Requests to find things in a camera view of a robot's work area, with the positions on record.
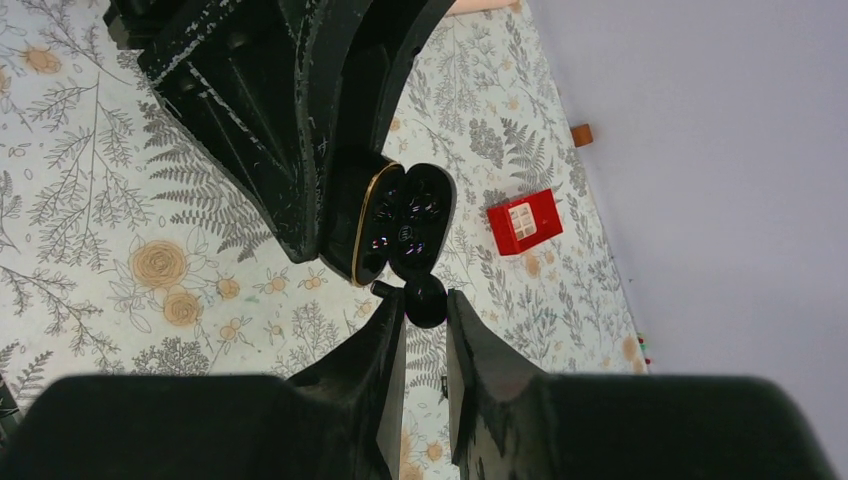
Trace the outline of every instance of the red container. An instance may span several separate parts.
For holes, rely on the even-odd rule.
[[[516,255],[562,233],[551,189],[486,211],[501,255]]]

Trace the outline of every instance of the wooden piece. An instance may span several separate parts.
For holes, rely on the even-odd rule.
[[[577,148],[589,145],[595,140],[592,137],[592,127],[590,127],[588,123],[572,128],[571,136],[574,138],[574,146]]]

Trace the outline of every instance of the black plastic part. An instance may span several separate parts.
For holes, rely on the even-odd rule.
[[[550,375],[455,290],[447,364],[462,478],[835,478],[804,417],[771,383]]]
[[[431,274],[410,278],[403,286],[406,316],[418,328],[435,328],[447,317],[448,294]]]

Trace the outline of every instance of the floral fabric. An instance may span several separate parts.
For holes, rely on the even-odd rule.
[[[25,409],[82,372],[290,375],[378,300],[293,265],[148,92],[106,0],[0,0],[0,373]],[[431,162],[459,202],[441,261],[486,324],[550,371],[645,369],[526,4],[445,19],[385,154]],[[500,257],[485,210],[552,188],[565,233]],[[386,272],[383,278],[398,283]],[[402,478],[449,462],[444,327],[408,333]]]

